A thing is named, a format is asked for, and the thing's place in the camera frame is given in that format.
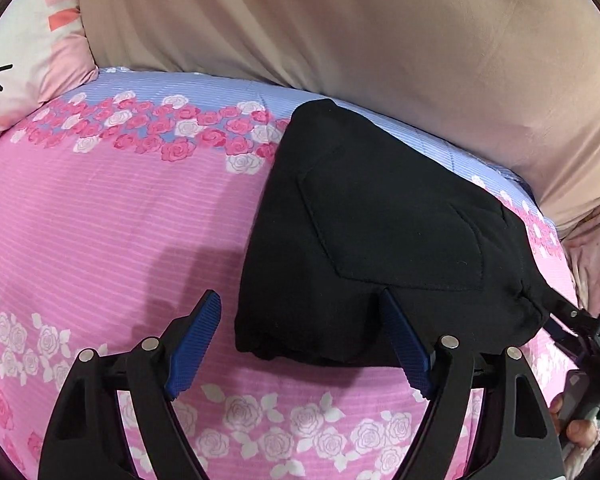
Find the silver screw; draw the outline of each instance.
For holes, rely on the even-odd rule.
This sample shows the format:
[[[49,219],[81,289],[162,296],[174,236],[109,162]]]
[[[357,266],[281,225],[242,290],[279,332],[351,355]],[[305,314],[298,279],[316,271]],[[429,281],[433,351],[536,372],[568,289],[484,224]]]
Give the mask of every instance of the silver screw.
[[[91,350],[91,348],[87,348],[86,350],[80,352],[80,355],[78,355],[78,359],[80,359],[80,361],[82,361],[83,363],[87,363],[93,359],[94,355],[95,354],[93,350]]]
[[[443,347],[450,348],[452,350],[454,348],[458,348],[460,346],[460,342],[458,341],[458,338],[453,337],[452,335],[442,336],[442,339],[440,339],[440,342],[442,343]]]
[[[159,344],[160,341],[158,341],[155,337],[148,337],[147,339],[142,341],[142,350],[155,350],[156,348],[158,348]]]
[[[516,348],[515,346],[510,346],[507,348],[507,355],[516,361],[522,359],[522,352],[520,351],[520,348]]]

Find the pink cloth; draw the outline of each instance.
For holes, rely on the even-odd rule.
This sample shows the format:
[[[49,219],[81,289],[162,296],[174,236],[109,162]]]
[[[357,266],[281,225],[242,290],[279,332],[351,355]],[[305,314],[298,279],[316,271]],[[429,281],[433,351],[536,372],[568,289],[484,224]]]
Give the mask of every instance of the pink cloth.
[[[174,404],[209,476],[391,478],[426,408],[401,370],[326,371],[261,362],[234,348],[242,260],[287,120],[256,128],[249,139],[242,135],[251,123],[234,120],[245,103],[242,111],[204,112],[197,122],[190,117],[200,110],[163,104],[152,108],[157,131],[138,139],[119,126],[144,107],[122,97],[115,112],[111,99],[82,107],[101,114],[100,126],[80,123],[79,113],[61,113],[56,103],[56,111],[38,112],[37,121],[0,140],[0,443],[9,457],[36,478],[46,425],[81,349],[129,350],[213,288],[222,297],[220,327],[192,388]],[[165,143],[157,136],[174,128],[167,117],[176,106],[183,136]],[[251,113],[255,122],[272,120],[261,111]],[[234,122],[220,126],[222,118]],[[38,125],[43,120],[65,130],[52,135]],[[192,128],[195,150],[186,137]],[[253,139],[265,134],[256,148]],[[555,238],[552,227],[505,192],[501,200],[525,219],[549,284],[574,300],[557,241],[553,249],[537,242]],[[569,364],[548,336],[540,333],[524,350],[547,398],[560,392]],[[139,473],[154,478],[128,394],[120,404]],[[449,479],[462,475],[479,408],[474,392]]]

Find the bed sheet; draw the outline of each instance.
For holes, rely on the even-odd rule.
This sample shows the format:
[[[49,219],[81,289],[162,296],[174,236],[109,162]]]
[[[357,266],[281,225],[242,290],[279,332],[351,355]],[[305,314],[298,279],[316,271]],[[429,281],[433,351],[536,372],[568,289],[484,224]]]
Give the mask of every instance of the bed sheet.
[[[209,476],[391,478],[426,408],[401,370],[326,371],[234,348],[242,260],[276,147],[292,111],[320,97],[110,68],[1,138],[0,443],[27,478],[79,351],[129,350],[207,288],[221,295],[223,318],[174,408]],[[499,197],[525,221],[547,282],[575,301],[554,226],[519,182],[444,140],[339,104]],[[524,351],[545,396],[558,393],[567,359],[544,332]],[[154,478],[128,394],[120,406],[138,471]],[[479,407],[474,392],[449,479],[462,473]]]

